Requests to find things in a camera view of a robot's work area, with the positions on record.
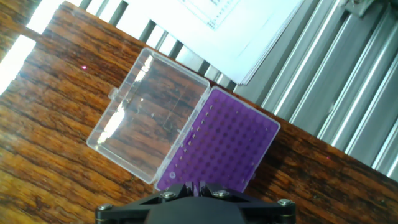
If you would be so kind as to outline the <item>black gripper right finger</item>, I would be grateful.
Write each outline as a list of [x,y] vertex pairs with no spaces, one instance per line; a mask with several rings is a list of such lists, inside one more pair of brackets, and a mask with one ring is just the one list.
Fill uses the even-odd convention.
[[212,201],[225,202],[223,212],[237,223],[295,223],[295,202],[280,199],[263,202],[242,192],[223,187],[221,184],[201,183],[201,196]]

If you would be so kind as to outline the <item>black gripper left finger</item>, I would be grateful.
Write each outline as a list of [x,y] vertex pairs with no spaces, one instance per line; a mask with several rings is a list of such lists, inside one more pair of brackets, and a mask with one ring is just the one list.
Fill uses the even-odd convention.
[[123,206],[104,203],[95,210],[95,223],[143,223],[150,210],[158,205],[185,197],[198,196],[198,187],[193,182],[173,184],[165,190]]

